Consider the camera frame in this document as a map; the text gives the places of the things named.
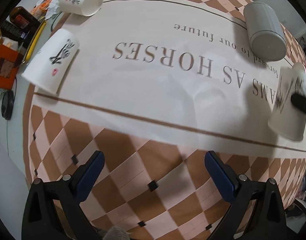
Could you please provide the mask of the white paper cup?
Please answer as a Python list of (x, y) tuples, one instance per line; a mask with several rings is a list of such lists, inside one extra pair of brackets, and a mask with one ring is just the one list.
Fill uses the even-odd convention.
[(302, 141), (306, 115), (292, 105), (291, 96), (294, 93), (306, 97), (306, 68), (299, 62), (292, 68), (280, 69), (278, 90), (268, 126), (288, 140)]
[(90, 17), (97, 13), (103, 0), (59, 0), (61, 11), (70, 14)]
[(79, 47), (80, 43), (73, 33), (63, 28), (59, 29), (36, 53), (22, 77), (49, 94), (57, 94), (65, 72)]

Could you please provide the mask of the grey plastic cup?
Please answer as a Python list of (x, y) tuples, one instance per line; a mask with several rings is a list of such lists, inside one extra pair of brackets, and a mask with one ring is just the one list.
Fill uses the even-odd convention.
[(251, 2), (243, 13), (253, 53), (265, 61), (283, 59), (287, 43), (275, 11), (263, 2)]

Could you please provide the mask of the black round disc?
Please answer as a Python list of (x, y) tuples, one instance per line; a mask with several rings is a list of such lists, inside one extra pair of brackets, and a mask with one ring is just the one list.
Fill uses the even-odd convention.
[(5, 120), (10, 120), (15, 101), (15, 94), (12, 90), (8, 90), (3, 94), (1, 104), (1, 115)]

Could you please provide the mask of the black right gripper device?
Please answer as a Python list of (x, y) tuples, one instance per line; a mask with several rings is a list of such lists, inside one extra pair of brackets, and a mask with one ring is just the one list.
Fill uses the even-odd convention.
[(306, 114), (306, 97), (304, 97), (300, 94), (294, 93), (291, 96), (291, 103), (299, 111)]

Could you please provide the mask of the checkered brown pink tablecloth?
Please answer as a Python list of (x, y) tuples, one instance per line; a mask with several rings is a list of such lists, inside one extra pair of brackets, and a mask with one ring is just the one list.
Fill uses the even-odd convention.
[(248, 44), (250, 0), (104, 0), (65, 15), (79, 51), (56, 95), (29, 87), (29, 181), (73, 173), (96, 150), (105, 165), (81, 204), (102, 229), (136, 239), (206, 239), (228, 209), (204, 166), (215, 151), (236, 173), (274, 178), (290, 206), (306, 168), (306, 131), (291, 142), (268, 127), (281, 67), (305, 62), (284, 30), (286, 57)]

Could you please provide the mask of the orange gift box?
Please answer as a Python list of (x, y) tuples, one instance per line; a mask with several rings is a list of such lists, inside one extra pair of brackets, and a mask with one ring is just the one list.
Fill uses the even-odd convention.
[(11, 90), (23, 55), (0, 45), (0, 89)]

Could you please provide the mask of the black cylinder bottle box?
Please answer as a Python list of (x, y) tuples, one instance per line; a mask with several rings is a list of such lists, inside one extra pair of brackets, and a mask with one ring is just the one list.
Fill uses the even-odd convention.
[(9, 21), (4, 21), (0, 27), (3, 37), (22, 43), (27, 34)]

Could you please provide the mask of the dark glass liquor bottle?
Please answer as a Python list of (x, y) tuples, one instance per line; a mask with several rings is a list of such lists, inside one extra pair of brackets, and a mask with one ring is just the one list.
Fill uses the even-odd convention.
[(28, 34), (32, 39), (40, 27), (40, 22), (24, 7), (15, 7), (9, 14), (10, 22)]

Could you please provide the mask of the crumpled white tissue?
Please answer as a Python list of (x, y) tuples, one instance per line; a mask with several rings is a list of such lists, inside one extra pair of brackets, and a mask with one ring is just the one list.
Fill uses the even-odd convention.
[(56, 15), (59, 12), (59, 1), (60, 0), (51, 0), (46, 14), (45, 14), (45, 20), (50, 19), (53, 15)]

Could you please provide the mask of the orange snack packets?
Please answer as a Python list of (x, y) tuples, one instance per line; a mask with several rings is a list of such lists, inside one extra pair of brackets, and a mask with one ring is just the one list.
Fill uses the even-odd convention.
[(30, 13), (36, 18), (40, 19), (41, 17), (45, 17), (48, 5), (51, 0), (38, 0), (36, 5), (30, 11)]

